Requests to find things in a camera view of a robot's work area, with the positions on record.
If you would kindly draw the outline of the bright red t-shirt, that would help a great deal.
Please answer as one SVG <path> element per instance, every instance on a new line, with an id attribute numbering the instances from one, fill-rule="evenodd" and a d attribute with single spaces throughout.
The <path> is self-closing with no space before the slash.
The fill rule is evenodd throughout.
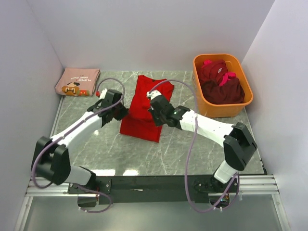
<path id="1" fill-rule="evenodd" d="M 156 84 L 162 82 L 156 89 L 170 100 L 174 85 L 163 79 L 155 80 L 145 75 L 137 78 L 135 95 L 132 98 L 128 115 L 122 119 L 120 134 L 140 138 L 158 143 L 162 127 L 154 123 L 150 109 L 150 100 L 147 98 L 149 92 Z"/>

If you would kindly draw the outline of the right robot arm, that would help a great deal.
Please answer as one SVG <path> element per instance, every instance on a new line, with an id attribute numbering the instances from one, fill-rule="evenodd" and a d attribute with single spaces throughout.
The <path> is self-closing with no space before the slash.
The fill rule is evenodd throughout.
<path id="1" fill-rule="evenodd" d="M 150 100 L 149 112 L 156 126 L 168 125 L 179 130 L 195 132 L 224 149 L 224 160 L 211 180 L 211 186 L 217 192 L 227 188 L 228 181 L 235 173 L 246 168 L 257 150 L 257 143 L 243 123 L 222 123 L 184 106 L 173 107 L 157 90 L 148 92 L 147 98 Z"/>

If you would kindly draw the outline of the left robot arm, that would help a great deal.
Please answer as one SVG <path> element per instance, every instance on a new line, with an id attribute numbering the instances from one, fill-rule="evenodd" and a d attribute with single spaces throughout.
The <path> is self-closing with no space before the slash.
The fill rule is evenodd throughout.
<path id="1" fill-rule="evenodd" d="M 120 121 L 128 114 L 123 98 L 124 94 L 117 90 L 104 89 L 99 100 L 79 120 L 50 138 L 41 137 L 36 143 L 31 165 L 32 179 L 39 176 L 56 185 L 76 184 L 84 193 L 97 190 L 96 174 L 72 165 L 69 153 L 113 119 Z"/>

